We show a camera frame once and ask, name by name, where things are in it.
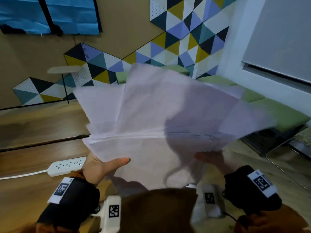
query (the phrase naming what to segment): white marker label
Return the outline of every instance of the white marker label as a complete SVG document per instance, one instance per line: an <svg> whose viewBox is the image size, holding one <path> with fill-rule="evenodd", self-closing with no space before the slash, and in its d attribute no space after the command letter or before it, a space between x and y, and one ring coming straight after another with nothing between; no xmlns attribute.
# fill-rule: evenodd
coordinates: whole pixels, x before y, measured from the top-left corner
<svg viewBox="0 0 311 233"><path fill-rule="evenodd" d="M277 193L276 186L259 169L247 176L267 198Z"/></svg>
<svg viewBox="0 0 311 233"><path fill-rule="evenodd" d="M74 178L72 177L64 177L59 186L56 188L56 191L49 198L48 203L59 204L73 179Z"/></svg>

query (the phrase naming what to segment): black wrist strap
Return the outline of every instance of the black wrist strap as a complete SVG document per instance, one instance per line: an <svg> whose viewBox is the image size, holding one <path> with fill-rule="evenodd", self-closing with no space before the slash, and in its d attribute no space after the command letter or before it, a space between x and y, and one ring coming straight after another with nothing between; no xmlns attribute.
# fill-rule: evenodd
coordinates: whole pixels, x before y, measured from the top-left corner
<svg viewBox="0 0 311 233"><path fill-rule="evenodd" d="M52 224L77 231L87 217L95 213L99 190L85 179L75 177L59 204L49 203L37 223Z"/></svg>
<svg viewBox="0 0 311 233"><path fill-rule="evenodd" d="M259 213L262 210L273 211L281 208L282 200L278 194L267 198L247 175L254 172L249 165L225 175L226 189L223 196L235 207L241 208L247 215Z"/></svg>

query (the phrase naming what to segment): geometric wall panel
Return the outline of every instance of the geometric wall panel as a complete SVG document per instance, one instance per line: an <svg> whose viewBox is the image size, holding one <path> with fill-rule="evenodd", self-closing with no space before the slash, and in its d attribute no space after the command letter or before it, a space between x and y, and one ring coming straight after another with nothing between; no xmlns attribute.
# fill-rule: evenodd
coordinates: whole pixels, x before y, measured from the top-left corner
<svg viewBox="0 0 311 233"><path fill-rule="evenodd" d="M165 32L123 59L79 43L66 53L68 65L81 70L65 76L69 99L75 87L118 83L117 72L133 63L180 65L190 77L216 74L236 0L150 0L150 21ZM27 78L13 88L23 105L65 98L62 79L56 83Z"/></svg>

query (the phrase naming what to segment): yellow triangle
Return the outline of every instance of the yellow triangle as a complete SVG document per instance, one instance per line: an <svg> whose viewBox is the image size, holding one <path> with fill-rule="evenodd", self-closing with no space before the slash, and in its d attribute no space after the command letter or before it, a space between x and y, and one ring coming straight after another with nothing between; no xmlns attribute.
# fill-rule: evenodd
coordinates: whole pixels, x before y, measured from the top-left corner
<svg viewBox="0 0 311 233"><path fill-rule="evenodd" d="M165 32L153 39L152 42L165 49Z"/></svg>
<svg viewBox="0 0 311 233"><path fill-rule="evenodd" d="M82 66L84 65L86 62L82 61L82 60L78 60L76 58L73 58L71 56L67 56L67 55L64 55L65 56L65 59L67 61L67 65L79 65L79 66Z"/></svg>
<svg viewBox="0 0 311 233"><path fill-rule="evenodd" d="M108 76L108 71L105 70L104 72L98 74L95 78L93 78L93 80L97 80L99 82L110 84L109 76Z"/></svg>
<svg viewBox="0 0 311 233"><path fill-rule="evenodd" d="M185 1L181 1L177 5L169 8L167 11L175 15L178 19L183 20L183 13L184 13L184 3Z"/></svg>
<svg viewBox="0 0 311 233"><path fill-rule="evenodd" d="M54 97L54 96L47 96L47 95L41 95L41 94L40 94L40 96L44 102L62 100L62 98L58 98L58 97Z"/></svg>
<svg viewBox="0 0 311 233"><path fill-rule="evenodd" d="M214 2L219 6L219 8L222 8L222 5L224 4L224 0L214 0Z"/></svg>
<svg viewBox="0 0 311 233"><path fill-rule="evenodd" d="M134 64L136 63L136 52L131 53L123 59L126 63Z"/></svg>
<svg viewBox="0 0 311 233"><path fill-rule="evenodd" d="M169 52L172 52L175 55L179 54L179 44L180 41L174 43L173 45L169 46L168 48L166 48Z"/></svg>
<svg viewBox="0 0 311 233"><path fill-rule="evenodd" d="M189 42L188 42L188 50L192 49L193 47L197 46L198 43L196 42L196 40L194 39L194 37L192 36L192 34L190 34L189 36Z"/></svg>
<svg viewBox="0 0 311 233"><path fill-rule="evenodd" d="M200 62L201 60L205 59L206 57L208 57L209 54L206 53L204 50L201 49L201 47L199 46L197 48L197 53L196 53L196 59L195 59L195 62L198 63Z"/></svg>

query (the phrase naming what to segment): electrical outlet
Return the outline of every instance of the electrical outlet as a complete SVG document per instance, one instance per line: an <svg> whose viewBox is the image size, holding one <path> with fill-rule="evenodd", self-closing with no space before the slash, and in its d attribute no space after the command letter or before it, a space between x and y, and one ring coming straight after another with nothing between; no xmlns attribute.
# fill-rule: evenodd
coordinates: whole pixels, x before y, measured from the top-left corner
<svg viewBox="0 0 311 233"><path fill-rule="evenodd" d="M82 168L86 157L67 159L52 163L48 168L50 176L59 176Z"/></svg>

